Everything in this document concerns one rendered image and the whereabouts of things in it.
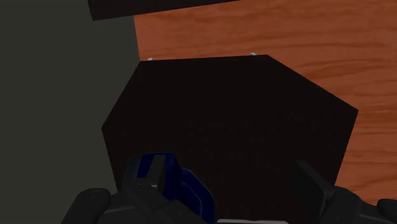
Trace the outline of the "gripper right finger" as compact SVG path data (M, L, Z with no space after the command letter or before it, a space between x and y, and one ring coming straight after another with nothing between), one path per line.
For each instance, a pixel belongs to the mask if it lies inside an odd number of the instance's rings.
M397 200L371 205L352 191L329 184L308 163L297 160L292 191L315 224L397 224Z

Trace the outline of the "dark blue object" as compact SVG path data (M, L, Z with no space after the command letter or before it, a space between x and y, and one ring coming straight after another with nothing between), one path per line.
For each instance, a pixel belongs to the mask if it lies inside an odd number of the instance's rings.
M145 153L127 160L123 181L145 178L156 153ZM214 197L210 190L188 169L182 168L172 152L161 152L165 156L165 185L163 196L169 200L180 200L209 224L215 220Z

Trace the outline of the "black box-shaped furniture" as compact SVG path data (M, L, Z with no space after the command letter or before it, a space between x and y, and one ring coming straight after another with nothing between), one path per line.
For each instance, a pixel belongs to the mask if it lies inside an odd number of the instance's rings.
M218 218L313 224L291 191L296 160L333 184L358 110L268 55L142 61L102 133L117 186L128 159L173 152Z

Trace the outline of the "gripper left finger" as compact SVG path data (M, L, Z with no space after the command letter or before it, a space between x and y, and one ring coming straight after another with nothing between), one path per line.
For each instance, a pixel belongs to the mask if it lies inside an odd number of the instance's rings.
M104 188L80 192L61 224L199 224L199 216L163 196L166 156L155 155L145 178L130 179L111 195Z

